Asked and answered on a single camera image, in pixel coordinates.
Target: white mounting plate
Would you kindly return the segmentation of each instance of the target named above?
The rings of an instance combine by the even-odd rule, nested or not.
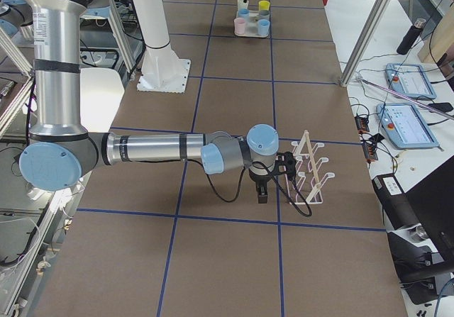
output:
[[[159,91],[159,92],[174,92],[178,94],[184,93],[186,90],[186,83],[189,77],[189,69],[191,68],[191,60],[179,60],[183,67],[186,69],[186,74],[179,74],[174,78],[164,81],[160,87],[154,87],[147,79],[146,75],[140,76],[139,82],[137,83],[137,90],[139,91]]]
[[[267,35],[259,35],[258,34],[258,11],[251,11],[249,10],[249,18],[246,19],[246,31],[242,35],[237,35],[238,37],[255,37],[255,38],[266,38],[270,34],[270,30],[268,30]]]

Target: yellow cup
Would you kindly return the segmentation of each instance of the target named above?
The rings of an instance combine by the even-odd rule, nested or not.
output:
[[[268,0],[260,0],[258,2],[258,11],[260,10],[270,10],[270,2]]]

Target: light blue joint cap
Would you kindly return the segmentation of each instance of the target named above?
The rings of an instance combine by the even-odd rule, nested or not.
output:
[[[2,0],[7,5],[24,5],[27,4],[25,0]]]
[[[221,152],[213,143],[201,148],[201,163],[208,175],[220,174],[224,171],[224,160]]]
[[[267,124],[253,126],[246,138],[249,148],[259,155],[270,156],[279,149],[279,135]]]
[[[10,37],[15,35],[18,31],[17,27],[15,27],[9,21],[4,21],[3,19],[0,19],[0,26],[1,28],[3,28],[3,31],[5,31],[5,33]]]
[[[66,148],[54,143],[29,145],[19,159],[25,180],[46,191],[57,191],[77,183],[82,176],[79,160]]]
[[[111,15],[111,7],[106,6],[106,7],[96,7],[96,8],[92,8],[92,9],[87,9],[83,16],[85,16],[85,15],[109,19],[109,16]]]

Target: white sticker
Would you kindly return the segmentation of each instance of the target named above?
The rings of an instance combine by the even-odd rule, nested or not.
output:
[[[402,191],[400,190],[399,186],[396,183],[396,180],[394,180],[393,177],[384,177],[383,182],[386,188],[388,188],[388,191],[391,195],[402,194]]]
[[[33,14],[33,28],[35,30],[35,44],[49,45],[49,23],[46,13]]]

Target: pink cup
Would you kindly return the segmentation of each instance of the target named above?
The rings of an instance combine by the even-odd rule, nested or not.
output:
[[[235,33],[244,35],[246,32],[246,20],[244,18],[236,18],[233,23],[235,24]]]

